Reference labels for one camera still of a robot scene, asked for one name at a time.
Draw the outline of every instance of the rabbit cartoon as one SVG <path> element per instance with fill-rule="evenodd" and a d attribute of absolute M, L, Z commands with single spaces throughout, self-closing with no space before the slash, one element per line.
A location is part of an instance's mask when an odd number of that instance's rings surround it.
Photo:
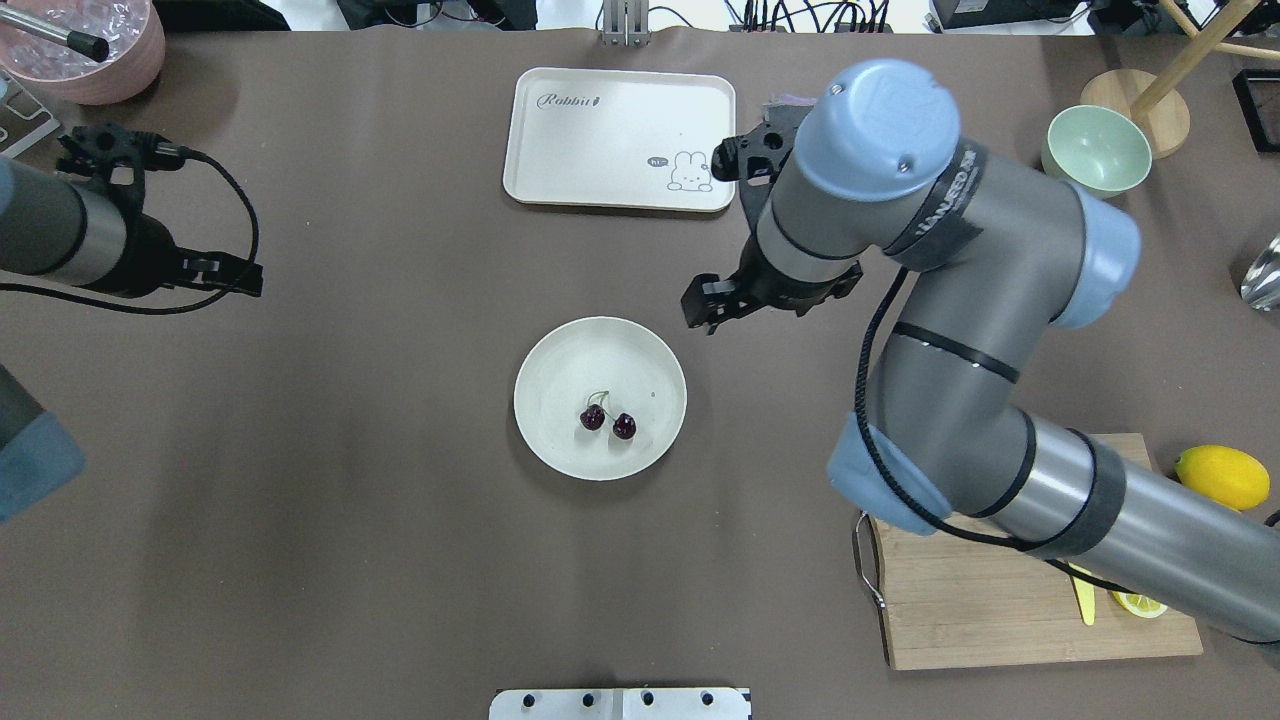
<path fill-rule="evenodd" d="M 676 152 L 676 167 L 671 169 L 667 190 L 691 192 L 712 191 L 712 172 L 705 152 Z"/>

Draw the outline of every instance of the black box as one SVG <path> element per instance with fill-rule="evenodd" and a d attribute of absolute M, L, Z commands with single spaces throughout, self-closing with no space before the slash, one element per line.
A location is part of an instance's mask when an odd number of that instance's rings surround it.
<path fill-rule="evenodd" d="M 259 0 L 156 0 L 165 32 L 289 29 L 278 10 Z"/>
<path fill-rule="evenodd" d="M 933 0 L 946 29 L 1071 17 L 1079 0 Z"/>

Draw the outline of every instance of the light blue joint cap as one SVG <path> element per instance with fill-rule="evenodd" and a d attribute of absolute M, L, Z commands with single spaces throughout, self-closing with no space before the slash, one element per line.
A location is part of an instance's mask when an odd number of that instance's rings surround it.
<path fill-rule="evenodd" d="M 1079 196 L 1084 210 L 1084 261 L 1071 300 L 1051 324 L 1083 328 L 1105 315 L 1115 296 L 1129 287 L 1142 254 L 1142 233 L 1128 214 L 1093 197 L 1074 182 L 1068 184 Z"/>
<path fill-rule="evenodd" d="M 960 111 L 933 76 L 905 60 L 867 60 L 827 86 L 800 123 L 792 159 L 828 195 L 883 202 L 932 183 L 960 141 Z"/>
<path fill-rule="evenodd" d="M 84 454 L 50 413 L 0 447 L 0 523 L 31 507 L 84 469 Z"/>
<path fill-rule="evenodd" d="M 915 462 L 908 457 L 893 441 L 884 437 L 876 425 L 872 425 L 872 439 L 876 441 L 876 450 L 879 451 L 884 465 L 893 473 L 893 479 L 925 510 L 938 518 L 951 515 L 951 503 L 942 492 L 929 480 Z M 845 423 L 845 432 L 836 443 L 831 461 L 827 462 L 827 477 L 831 484 L 840 491 L 846 500 L 865 510 L 870 515 L 886 523 L 913 532 L 918 536 L 932 536 L 936 529 L 915 514 L 905 502 L 899 500 L 893 491 L 884 484 L 876 462 L 867 452 L 867 443 L 863 442 L 861 433 L 858 432 L 858 416 L 849 414 Z"/>

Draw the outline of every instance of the green bowl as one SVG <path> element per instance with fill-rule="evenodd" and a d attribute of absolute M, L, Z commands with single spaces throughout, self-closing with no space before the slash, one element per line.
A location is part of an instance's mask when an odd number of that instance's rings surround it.
<path fill-rule="evenodd" d="M 1100 105 L 1075 105 L 1050 123 L 1041 161 L 1046 174 L 1075 181 L 1105 199 L 1147 178 L 1151 143 L 1120 113 Z"/>

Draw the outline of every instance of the yellow knife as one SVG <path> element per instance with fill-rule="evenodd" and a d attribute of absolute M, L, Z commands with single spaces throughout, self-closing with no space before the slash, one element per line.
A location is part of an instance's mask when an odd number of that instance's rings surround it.
<path fill-rule="evenodd" d="M 1071 565 L 1071 568 L 1085 575 L 1089 574 L 1088 570 L 1078 565 Z M 1075 601 L 1080 603 L 1080 619 L 1084 620 L 1085 625 L 1093 625 L 1093 584 L 1079 578 L 1071 578 L 1071 584 L 1075 587 Z"/>

